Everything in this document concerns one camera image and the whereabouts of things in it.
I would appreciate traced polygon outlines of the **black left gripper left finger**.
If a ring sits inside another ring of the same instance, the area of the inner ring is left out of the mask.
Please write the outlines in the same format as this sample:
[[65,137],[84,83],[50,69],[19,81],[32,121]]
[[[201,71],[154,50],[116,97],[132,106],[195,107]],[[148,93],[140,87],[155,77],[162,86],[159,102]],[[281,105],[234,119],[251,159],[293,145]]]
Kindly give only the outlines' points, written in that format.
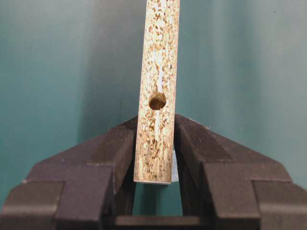
[[136,117],[34,165],[3,205],[3,230],[100,230],[130,215]]

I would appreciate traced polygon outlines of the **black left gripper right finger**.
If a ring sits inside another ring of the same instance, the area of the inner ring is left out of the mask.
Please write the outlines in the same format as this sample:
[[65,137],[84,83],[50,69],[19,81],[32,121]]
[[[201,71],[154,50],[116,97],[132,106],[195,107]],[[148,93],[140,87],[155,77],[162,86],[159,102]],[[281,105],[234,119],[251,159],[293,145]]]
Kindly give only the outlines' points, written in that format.
[[304,230],[307,192],[285,167],[175,116],[174,145],[184,215],[213,230]]

